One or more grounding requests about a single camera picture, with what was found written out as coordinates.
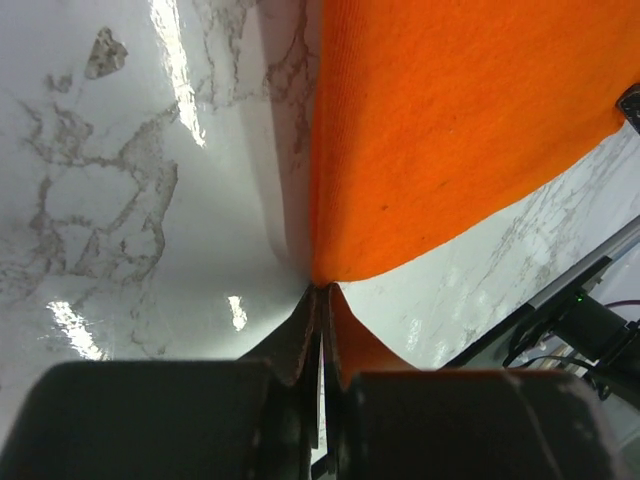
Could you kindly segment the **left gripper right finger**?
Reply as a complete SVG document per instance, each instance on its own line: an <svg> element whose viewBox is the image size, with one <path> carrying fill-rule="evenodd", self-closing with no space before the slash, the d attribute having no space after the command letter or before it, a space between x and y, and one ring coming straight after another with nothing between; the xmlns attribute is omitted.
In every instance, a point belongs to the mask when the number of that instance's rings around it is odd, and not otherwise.
<svg viewBox="0 0 640 480"><path fill-rule="evenodd" d="M321 290L329 465L337 473L418 471L418 371Z"/></svg>

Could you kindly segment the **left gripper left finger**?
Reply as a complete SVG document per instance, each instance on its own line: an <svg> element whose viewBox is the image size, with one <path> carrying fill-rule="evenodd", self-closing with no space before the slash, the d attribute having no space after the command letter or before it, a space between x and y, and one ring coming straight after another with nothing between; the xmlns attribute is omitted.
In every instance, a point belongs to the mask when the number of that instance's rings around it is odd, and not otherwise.
<svg viewBox="0 0 640 480"><path fill-rule="evenodd" d="M317 289L240 359L269 367L271 380L256 434L257 479L309 479L319 442L320 327Z"/></svg>

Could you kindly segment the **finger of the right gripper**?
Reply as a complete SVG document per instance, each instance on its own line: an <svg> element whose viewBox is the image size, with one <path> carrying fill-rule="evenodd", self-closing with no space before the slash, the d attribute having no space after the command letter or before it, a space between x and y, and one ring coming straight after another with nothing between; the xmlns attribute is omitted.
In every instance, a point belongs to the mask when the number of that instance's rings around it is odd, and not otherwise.
<svg viewBox="0 0 640 480"><path fill-rule="evenodd" d="M629 87L616 102L616 107L631 127L640 133L640 84Z"/></svg>

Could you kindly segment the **orange t-shirt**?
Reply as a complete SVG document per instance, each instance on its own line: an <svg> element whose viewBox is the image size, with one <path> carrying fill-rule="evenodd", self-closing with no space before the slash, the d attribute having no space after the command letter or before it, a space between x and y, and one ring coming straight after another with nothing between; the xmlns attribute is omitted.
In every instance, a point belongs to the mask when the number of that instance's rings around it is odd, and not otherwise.
<svg viewBox="0 0 640 480"><path fill-rule="evenodd" d="M327 1L311 152L312 278L446 243L616 133L635 1Z"/></svg>

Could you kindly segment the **aluminium extrusion crossbar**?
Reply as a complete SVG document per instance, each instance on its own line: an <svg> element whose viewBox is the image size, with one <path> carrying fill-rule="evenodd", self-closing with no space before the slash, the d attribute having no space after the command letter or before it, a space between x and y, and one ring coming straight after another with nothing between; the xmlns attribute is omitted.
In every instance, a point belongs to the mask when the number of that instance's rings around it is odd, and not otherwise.
<svg viewBox="0 0 640 480"><path fill-rule="evenodd" d="M535 309L549 302L566 288L579 288L622 258L639 243L639 216L605 240L565 273L547 285L527 304Z"/></svg>

